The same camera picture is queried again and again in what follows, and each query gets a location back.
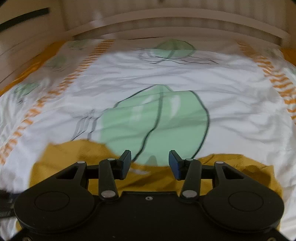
green shape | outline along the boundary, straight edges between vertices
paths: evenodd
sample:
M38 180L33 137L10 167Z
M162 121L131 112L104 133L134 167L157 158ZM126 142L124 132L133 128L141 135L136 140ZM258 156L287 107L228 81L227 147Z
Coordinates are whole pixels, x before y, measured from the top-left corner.
M157 45L153 49L156 57L161 58L184 58L195 52L195 47L185 41L170 39Z
M82 50L85 47L87 41L87 39L70 41L68 42L68 47L71 49Z
M138 164L167 166L170 150L182 158L195 156L208 125L207 110L195 93L155 85L107 109L99 141L117 155L130 150Z
M51 60L49 60L45 66L52 69L60 69L65 65L66 61L67 61L66 56L57 55L53 57Z
M15 94L17 93L18 98L20 98L22 96L29 94L32 90L34 90L38 86L39 85L36 83L21 84L13 91L13 93Z

screw hole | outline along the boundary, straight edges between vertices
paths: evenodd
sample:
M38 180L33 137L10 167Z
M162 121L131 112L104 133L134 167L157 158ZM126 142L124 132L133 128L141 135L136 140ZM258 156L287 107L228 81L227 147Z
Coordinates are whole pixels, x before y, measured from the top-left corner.
M151 197L151 196L147 196L147 197L145 197L145 199L146 199L147 201L152 201L152 200L153 200L153 197Z

black strap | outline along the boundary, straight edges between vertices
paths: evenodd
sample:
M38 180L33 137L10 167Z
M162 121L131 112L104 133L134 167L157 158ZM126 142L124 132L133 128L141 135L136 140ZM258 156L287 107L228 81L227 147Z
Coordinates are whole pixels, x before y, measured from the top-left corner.
M0 190L0 219L10 218L15 216L13 204L18 197L19 193L8 193Z
M39 17L39 16L43 16L43 15L46 15L46 14L49 14L49 8L42 8L42 9L39 9L39 10L35 10L35 11L32 11L32 12L29 12L29 13L25 13L23 15L20 15L18 17L15 17L13 19L10 19L2 24L0 24L0 32L8 29L8 28L11 28L19 23L22 23L26 20L29 20L29 19L32 19L32 18L36 18L36 17Z

bedsheet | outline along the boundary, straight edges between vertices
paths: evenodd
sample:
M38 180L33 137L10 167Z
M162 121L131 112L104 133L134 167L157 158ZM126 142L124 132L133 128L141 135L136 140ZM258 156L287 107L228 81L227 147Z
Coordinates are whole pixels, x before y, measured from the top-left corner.
M49 143L87 139L135 163L237 153L273 165L280 231L296 238L293 72L270 50L215 39L82 40L0 97L0 188L29 186ZM2 221L11 237L14 220Z

bed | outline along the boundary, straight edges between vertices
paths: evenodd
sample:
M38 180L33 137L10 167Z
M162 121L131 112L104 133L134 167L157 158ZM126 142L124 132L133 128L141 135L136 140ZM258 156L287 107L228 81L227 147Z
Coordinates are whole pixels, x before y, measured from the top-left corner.
M87 3L45 1L2 25L0 189L22 192L77 158L126 149L139 179L154 167L168 175L172 149L214 155L266 177L285 203L279 230L294 240L294 3ZM16 231L1 221L3 238Z

